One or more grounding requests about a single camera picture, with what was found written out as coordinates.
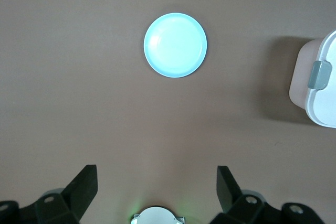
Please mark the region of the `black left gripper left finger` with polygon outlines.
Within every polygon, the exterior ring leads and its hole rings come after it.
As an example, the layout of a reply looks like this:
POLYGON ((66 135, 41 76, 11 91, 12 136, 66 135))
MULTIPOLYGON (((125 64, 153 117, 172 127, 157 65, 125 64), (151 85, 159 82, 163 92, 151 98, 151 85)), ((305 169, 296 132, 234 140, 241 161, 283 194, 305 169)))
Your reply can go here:
POLYGON ((80 224, 97 192, 97 166, 86 165, 65 188, 50 190, 26 207, 0 201, 0 224, 80 224))

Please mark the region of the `light blue round plate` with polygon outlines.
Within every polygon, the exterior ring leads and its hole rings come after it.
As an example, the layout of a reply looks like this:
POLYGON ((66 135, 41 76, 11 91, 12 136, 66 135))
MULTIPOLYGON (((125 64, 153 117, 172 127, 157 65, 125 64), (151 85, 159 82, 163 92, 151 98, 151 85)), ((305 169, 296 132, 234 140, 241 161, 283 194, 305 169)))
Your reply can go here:
POLYGON ((203 63, 207 37, 195 18, 183 13, 168 13, 148 27, 143 50, 155 72, 168 78, 182 78, 203 63))

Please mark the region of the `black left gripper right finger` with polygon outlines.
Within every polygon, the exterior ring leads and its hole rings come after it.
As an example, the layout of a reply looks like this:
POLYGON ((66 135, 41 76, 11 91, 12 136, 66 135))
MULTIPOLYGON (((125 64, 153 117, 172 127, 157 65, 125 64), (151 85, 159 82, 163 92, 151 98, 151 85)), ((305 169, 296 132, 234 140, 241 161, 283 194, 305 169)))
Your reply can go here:
POLYGON ((288 202, 281 209, 242 191, 227 166, 218 166, 216 193, 222 208, 209 224, 322 224, 310 207, 288 202))

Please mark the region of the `white lidded storage box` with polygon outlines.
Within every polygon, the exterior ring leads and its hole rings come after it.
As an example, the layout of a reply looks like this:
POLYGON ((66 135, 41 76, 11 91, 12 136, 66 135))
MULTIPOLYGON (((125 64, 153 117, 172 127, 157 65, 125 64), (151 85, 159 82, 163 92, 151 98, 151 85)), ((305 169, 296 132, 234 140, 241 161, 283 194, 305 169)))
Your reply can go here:
POLYGON ((289 98, 315 124, 336 129, 336 30, 302 46, 289 98))

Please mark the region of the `brown table cover mat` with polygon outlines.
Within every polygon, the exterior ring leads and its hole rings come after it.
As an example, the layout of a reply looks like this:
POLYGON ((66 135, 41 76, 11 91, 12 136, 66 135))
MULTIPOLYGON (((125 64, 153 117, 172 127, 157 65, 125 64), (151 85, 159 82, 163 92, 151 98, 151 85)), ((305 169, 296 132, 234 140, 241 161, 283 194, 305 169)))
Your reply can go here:
POLYGON ((208 224, 226 165, 273 207, 336 224, 336 130, 288 94, 300 48, 334 29, 336 0, 0 0, 0 201, 29 205, 95 164, 82 224, 129 224, 153 205, 208 224), (207 37, 182 78, 144 55, 168 13, 207 37))

